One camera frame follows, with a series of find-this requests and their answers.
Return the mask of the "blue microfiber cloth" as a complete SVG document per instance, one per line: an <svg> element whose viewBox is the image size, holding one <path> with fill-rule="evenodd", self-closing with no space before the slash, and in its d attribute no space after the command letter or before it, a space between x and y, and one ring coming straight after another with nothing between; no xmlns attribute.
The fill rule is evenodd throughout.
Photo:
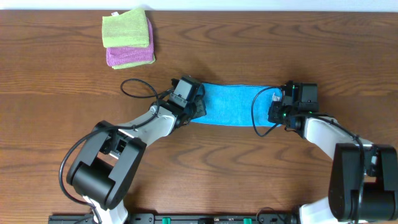
<svg viewBox="0 0 398 224"><path fill-rule="evenodd" d="M217 85L205 83L206 115L194 123L218 126L271 127L268 111L273 100L282 98L276 88L255 85Z"/></svg>

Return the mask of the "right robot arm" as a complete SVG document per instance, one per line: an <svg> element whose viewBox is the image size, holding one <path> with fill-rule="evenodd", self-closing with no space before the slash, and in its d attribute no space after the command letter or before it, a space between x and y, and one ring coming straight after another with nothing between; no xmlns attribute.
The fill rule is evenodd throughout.
<svg viewBox="0 0 398 224"><path fill-rule="evenodd" d="M326 198L300 207L301 223L397 220L397 151L344 128L313 103L273 101L268 120L316 145L333 163Z"/></svg>

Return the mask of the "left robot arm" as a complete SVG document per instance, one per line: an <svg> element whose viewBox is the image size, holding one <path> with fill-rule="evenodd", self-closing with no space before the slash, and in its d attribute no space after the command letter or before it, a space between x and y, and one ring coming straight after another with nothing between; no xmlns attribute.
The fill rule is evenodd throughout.
<svg viewBox="0 0 398 224"><path fill-rule="evenodd" d="M78 141L82 148L66 181L91 207L93 223L125 223L129 214L123 200L146 147L205 115L200 96L188 103L157 100L140 117L119 126L101 121Z"/></svg>

